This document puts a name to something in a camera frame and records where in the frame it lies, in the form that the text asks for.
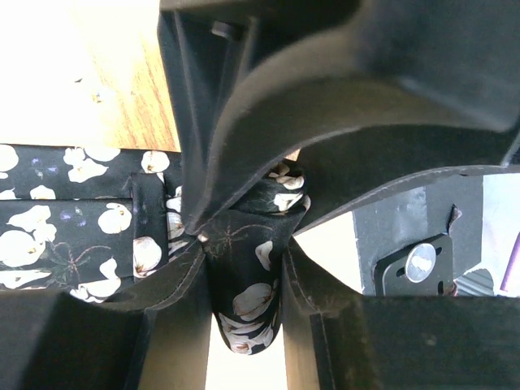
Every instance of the purple pen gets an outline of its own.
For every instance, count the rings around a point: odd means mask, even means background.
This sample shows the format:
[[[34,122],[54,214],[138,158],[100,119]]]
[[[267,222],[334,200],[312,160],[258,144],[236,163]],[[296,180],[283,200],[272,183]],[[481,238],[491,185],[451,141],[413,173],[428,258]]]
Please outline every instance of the purple pen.
[[[520,233],[518,233],[517,240],[514,243],[500,290],[509,293],[509,295],[520,296]]]

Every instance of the pinched fabric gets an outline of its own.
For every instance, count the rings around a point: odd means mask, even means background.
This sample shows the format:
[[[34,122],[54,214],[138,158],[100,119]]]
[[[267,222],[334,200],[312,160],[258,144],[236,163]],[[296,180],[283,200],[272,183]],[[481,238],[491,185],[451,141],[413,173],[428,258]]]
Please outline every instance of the pinched fabric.
[[[197,241],[227,346],[264,350],[280,328],[281,257],[310,207],[303,172],[284,160],[194,237],[181,170],[173,152],[0,145],[0,289],[103,302]]]

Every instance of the cloth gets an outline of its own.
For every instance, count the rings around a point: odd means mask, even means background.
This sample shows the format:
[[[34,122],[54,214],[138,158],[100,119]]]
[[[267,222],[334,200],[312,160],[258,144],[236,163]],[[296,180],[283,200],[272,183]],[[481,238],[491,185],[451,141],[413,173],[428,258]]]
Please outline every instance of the cloth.
[[[264,350],[280,328],[281,256],[310,206],[303,172],[284,160],[194,237],[181,169],[172,152],[0,145],[0,289],[103,302],[196,241],[224,342]]]

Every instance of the wooden surface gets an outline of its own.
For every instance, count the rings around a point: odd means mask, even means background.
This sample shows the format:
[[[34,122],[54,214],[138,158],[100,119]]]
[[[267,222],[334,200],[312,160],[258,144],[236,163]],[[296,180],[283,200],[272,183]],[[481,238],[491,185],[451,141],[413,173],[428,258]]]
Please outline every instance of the wooden surface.
[[[0,0],[0,142],[179,149],[158,2],[110,4]]]

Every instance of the silver round button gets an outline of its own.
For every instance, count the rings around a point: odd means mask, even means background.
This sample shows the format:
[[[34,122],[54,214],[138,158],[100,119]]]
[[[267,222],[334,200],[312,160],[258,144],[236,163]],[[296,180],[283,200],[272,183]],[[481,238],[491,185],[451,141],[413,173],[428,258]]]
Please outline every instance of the silver round button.
[[[410,250],[405,275],[412,283],[421,283],[430,276],[436,265],[437,253],[432,244],[419,244]]]

